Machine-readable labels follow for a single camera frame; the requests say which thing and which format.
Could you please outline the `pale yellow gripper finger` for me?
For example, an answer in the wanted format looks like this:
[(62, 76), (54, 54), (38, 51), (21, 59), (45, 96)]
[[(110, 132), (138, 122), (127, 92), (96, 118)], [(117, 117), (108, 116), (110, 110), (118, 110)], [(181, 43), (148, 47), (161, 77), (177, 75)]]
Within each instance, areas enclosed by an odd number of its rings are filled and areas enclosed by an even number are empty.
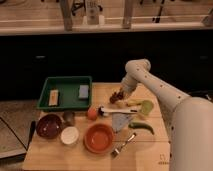
[(118, 100), (124, 100), (124, 99), (125, 99), (125, 92), (124, 92), (123, 90), (119, 90), (119, 91), (117, 92), (116, 98), (117, 98)]

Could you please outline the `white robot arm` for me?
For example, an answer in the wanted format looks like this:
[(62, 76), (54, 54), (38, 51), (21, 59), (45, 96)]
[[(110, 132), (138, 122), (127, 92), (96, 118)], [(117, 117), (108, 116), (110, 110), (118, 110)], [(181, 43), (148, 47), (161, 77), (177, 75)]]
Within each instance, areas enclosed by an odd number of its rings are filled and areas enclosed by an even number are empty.
[(128, 98), (142, 83), (172, 112), (169, 171), (213, 171), (213, 103), (177, 89), (150, 69), (148, 59), (128, 61), (121, 90)]

